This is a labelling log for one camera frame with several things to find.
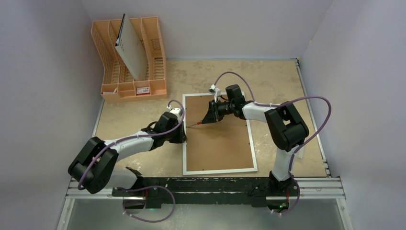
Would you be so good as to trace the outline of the blue handled screwdriver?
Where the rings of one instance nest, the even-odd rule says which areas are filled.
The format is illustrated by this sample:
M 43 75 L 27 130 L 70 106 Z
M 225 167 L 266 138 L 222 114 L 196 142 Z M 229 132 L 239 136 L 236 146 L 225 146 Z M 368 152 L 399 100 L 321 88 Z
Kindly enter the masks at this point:
M 201 121 L 199 121 L 199 122 L 197 122 L 197 123 L 195 123 L 195 124 L 192 124 L 192 125 L 186 126 L 186 128 L 194 127 L 194 126 L 201 125 L 201 124 L 202 124 L 202 122 L 201 122 Z

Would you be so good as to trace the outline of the white picture frame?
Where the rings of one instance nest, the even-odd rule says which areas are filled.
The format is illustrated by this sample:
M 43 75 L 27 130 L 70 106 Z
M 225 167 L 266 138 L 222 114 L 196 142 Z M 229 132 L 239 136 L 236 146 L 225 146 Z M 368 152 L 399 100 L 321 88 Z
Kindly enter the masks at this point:
M 227 115 L 217 123 L 186 128 L 202 120 L 212 100 L 209 93 L 182 97 L 187 136 L 182 146 L 183 175 L 253 173 L 258 166 L 250 122 Z

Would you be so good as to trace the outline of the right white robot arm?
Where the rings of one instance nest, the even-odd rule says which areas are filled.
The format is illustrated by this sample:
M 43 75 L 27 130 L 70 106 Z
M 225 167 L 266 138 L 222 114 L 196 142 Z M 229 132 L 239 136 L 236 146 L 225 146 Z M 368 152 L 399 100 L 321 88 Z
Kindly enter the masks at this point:
M 304 144 L 309 129 L 294 105 L 258 105 L 247 101 L 237 85 L 226 87 L 227 99 L 218 100 L 220 89 L 212 85 L 209 93 L 214 99 L 209 102 L 208 112 L 202 124 L 216 123 L 225 115 L 234 115 L 242 120 L 256 120 L 268 125 L 271 138 L 277 147 L 275 164 L 270 171 L 269 189 L 280 195 L 292 183 L 292 165 L 294 151 Z

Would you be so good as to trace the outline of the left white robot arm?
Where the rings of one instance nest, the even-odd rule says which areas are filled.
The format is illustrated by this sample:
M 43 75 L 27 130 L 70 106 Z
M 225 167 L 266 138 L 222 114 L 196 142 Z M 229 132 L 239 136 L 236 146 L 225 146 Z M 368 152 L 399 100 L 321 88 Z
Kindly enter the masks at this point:
M 68 174 L 80 190 L 95 194 L 106 187 L 120 187 L 131 196 L 142 192 L 141 174 L 132 168 L 115 168 L 118 161 L 141 152 L 155 150 L 165 142 L 182 144 L 186 141 L 180 108 L 164 112 L 158 121 L 137 133 L 119 139 L 90 138 L 68 167 Z

